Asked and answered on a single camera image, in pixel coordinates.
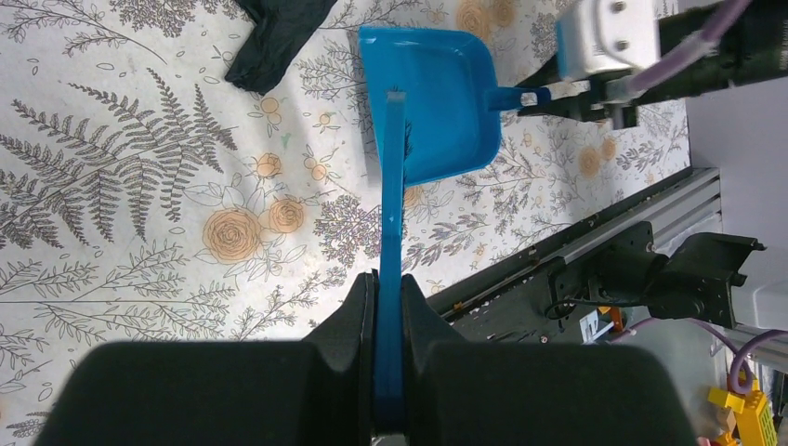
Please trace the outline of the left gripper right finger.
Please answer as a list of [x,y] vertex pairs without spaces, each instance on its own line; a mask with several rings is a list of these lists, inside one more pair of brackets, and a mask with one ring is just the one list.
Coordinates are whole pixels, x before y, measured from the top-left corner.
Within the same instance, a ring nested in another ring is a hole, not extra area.
[[423,374],[433,344],[466,339],[428,304],[412,274],[401,278],[401,315],[404,387],[412,388]]

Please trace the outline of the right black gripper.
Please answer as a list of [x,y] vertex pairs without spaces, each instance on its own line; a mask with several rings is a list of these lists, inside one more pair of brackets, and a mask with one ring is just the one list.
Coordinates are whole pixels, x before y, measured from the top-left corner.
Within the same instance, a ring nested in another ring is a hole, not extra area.
[[666,100],[753,85],[787,75],[787,4],[720,1],[658,21],[662,59],[636,74],[607,72],[588,78],[573,97],[523,107],[520,116],[556,116],[578,122],[637,125],[637,109]]

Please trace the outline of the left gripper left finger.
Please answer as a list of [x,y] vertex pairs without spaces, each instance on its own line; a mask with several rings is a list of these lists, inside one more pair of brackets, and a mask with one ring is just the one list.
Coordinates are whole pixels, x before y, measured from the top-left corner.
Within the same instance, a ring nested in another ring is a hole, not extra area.
[[377,272],[363,272],[340,307],[304,338],[338,379],[359,388],[372,383],[376,303]]

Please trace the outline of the blue hand brush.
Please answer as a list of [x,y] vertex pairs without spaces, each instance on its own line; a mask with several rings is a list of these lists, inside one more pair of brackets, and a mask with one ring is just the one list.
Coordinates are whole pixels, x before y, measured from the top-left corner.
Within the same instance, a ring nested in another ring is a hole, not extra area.
[[406,158],[406,93],[386,94],[381,163],[381,243],[373,367],[374,426],[379,433],[403,430],[403,323],[401,244]]

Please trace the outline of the blue dustpan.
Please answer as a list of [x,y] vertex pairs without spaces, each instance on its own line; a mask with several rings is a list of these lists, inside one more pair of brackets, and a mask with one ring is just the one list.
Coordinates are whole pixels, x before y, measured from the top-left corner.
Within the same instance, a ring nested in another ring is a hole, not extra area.
[[499,150],[501,112],[523,108],[526,95],[537,105],[551,99],[545,87],[498,85],[492,55],[471,33],[364,26],[359,44],[380,157],[388,97],[404,98],[408,186],[485,167]]

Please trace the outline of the large black paper scrap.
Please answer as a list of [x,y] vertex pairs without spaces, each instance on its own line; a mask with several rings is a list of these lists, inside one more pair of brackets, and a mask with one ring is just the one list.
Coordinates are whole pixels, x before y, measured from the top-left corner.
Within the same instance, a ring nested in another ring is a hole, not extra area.
[[247,0],[238,5],[255,23],[225,80],[264,96],[283,79],[292,60],[326,20],[335,0]]

